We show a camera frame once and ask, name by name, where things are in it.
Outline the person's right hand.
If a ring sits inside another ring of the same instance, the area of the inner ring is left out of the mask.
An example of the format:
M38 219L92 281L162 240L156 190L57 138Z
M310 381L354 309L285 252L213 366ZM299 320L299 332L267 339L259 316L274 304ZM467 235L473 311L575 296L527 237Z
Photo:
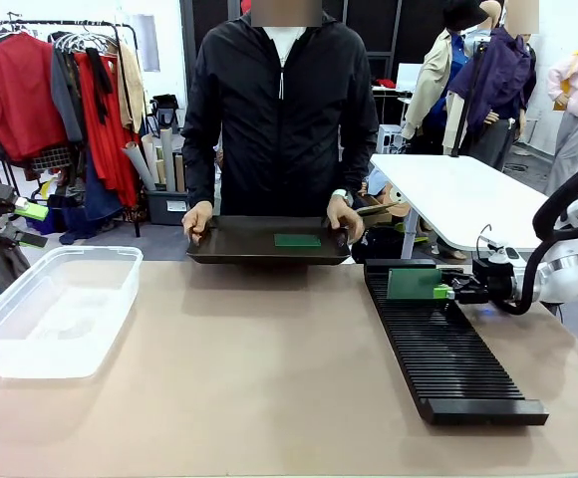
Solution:
M212 217L213 204L210 201L199 201L185 213L181 224L184 234L191 243L200 242Z

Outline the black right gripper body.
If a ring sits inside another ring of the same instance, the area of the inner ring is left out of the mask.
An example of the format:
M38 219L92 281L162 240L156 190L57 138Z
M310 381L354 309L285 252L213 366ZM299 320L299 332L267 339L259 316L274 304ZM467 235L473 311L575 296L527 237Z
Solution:
M481 286L478 295L485 303L507 302L514 299L516 281L511 263L499 264L485 258L475 259L472 263L472 273Z

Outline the person's left hand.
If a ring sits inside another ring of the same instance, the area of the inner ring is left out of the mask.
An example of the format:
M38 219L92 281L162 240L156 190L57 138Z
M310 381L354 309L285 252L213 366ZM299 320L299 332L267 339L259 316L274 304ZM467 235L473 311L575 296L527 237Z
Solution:
M333 230L347 229L349 244L358 242L365 231L363 218L340 195L333 195L327 207L327 218Z

